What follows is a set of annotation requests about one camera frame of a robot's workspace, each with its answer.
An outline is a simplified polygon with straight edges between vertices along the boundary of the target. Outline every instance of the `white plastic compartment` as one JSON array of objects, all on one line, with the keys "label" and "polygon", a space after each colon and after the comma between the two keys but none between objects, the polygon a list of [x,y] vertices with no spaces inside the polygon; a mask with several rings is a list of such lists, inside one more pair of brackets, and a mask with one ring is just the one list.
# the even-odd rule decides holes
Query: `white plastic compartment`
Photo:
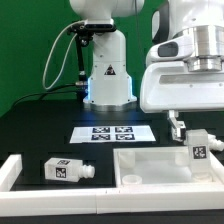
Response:
[{"label": "white plastic compartment", "polygon": [[222,164],[211,154],[213,182],[194,183],[187,155],[187,147],[114,149],[115,188],[7,192],[21,170],[21,157],[10,157],[0,169],[0,217],[224,209]]},{"label": "white plastic compartment", "polygon": [[[114,150],[115,177],[117,187],[136,185],[123,183],[122,179],[132,175],[141,177],[139,185],[192,185],[187,147],[126,148]],[[211,154],[211,174],[214,184],[223,184],[224,168]]]}]

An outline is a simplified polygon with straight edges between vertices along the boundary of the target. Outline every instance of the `black cable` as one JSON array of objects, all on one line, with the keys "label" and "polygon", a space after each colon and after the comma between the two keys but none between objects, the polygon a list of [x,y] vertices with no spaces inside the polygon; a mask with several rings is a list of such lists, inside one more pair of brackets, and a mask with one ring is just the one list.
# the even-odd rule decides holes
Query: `black cable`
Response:
[{"label": "black cable", "polygon": [[83,92],[83,90],[71,90],[71,91],[63,91],[63,92],[49,92],[49,93],[34,93],[34,94],[29,94],[26,96],[23,96],[21,98],[19,98],[18,100],[16,100],[13,104],[12,104],[12,108],[14,108],[20,101],[26,99],[26,98],[30,98],[33,96],[42,96],[42,95],[54,95],[54,94],[64,94],[64,93],[78,93],[78,92]]},{"label": "black cable", "polygon": [[136,19],[136,31],[137,31],[137,39],[138,39],[138,47],[139,47],[139,52],[142,58],[142,64],[144,70],[146,69],[146,63],[145,63],[145,56],[143,52],[143,47],[142,47],[142,42],[140,39],[140,29],[139,29],[139,19],[138,19],[138,8],[137,8],[137,0],[135,0],[135,19]]},{"label": "black cable", "polygon": [[74,83],[71,83],[71,84],[64,84],[64,85],[56,86],[56,87],[54,87],[54,88],[48,90],[45,94],[43,93],[42,96],[39,98],[39,100],[42,100],[45,96],[48,95],[48,93],[57,91],[57,90],[59,90],[59,89],[64,89],[64,88],[73,87],[73,86],[75,86]]}]

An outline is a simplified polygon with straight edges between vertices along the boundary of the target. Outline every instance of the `black tabletop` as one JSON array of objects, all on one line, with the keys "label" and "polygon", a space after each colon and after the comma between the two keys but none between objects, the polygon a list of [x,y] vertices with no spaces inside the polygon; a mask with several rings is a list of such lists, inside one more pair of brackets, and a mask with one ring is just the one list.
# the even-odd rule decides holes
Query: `black tabletop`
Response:
[{"label": "black tabletop", "polygon": [[[224,112],[181,113],[187,129],[206,129],[224,141]],[[150,125],[156,142],[70,144],[74,127]],[[167,115],[144,114],[139,107],[123,112],[94,112],[74,100],[28,101],[0,118],[0,162],[21,154],[23,171],[12,191],[115,187],[113,149],[174,146]],[[224,153],[215,156],[223,163]],[[94,165],[96,176],[78,183],[47,181],[44,163],[51,157],[81,159]],[[220,223],[224,211],[180,211],[108,215],[0,218],[0,223]]]}]

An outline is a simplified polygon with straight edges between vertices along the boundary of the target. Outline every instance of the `green backdrop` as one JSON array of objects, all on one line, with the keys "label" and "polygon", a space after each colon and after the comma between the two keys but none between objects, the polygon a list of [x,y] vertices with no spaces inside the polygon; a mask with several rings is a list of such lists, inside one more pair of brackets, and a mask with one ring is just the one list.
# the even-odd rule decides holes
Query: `green backdrop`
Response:
[{"label": "green backdrop", "polygon": [[[163,0],[145,0],[139,14],[144,57],[151,46],[152,12]],[[72,21],[80,19],[72,11],[69,0],[5,0],[0,6],[0,115],[12,103],[27,94],[43,92],[42,76],[51,46],[59,32]],[[133,92],[139,96],[143,63],[137,41],[136,18],[116,19],[118,29],[127,38],[127,70],[133,77]],[[70,38],[64,36],[53,56],[49,70],[52,81],[58,73]],[[91,47],[84,49],[88,74],[91,71]],[[69,54],[59,84],[77,79],[75,45]]]}]

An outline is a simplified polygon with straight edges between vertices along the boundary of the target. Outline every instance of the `metal bracket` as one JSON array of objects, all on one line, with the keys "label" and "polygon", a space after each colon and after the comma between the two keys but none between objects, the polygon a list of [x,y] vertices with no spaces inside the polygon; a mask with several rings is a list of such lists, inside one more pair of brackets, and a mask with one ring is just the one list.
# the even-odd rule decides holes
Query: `metal bracket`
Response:
[{"label": "metal bracket", "polygon": [[172,128],[172,138],[175,141],[182,142],[186,138],[186,126],[184,121],[177,121],[177,117],[179,116],[179,112],[175,110],[168,111],[167,120],[170,122]]}]

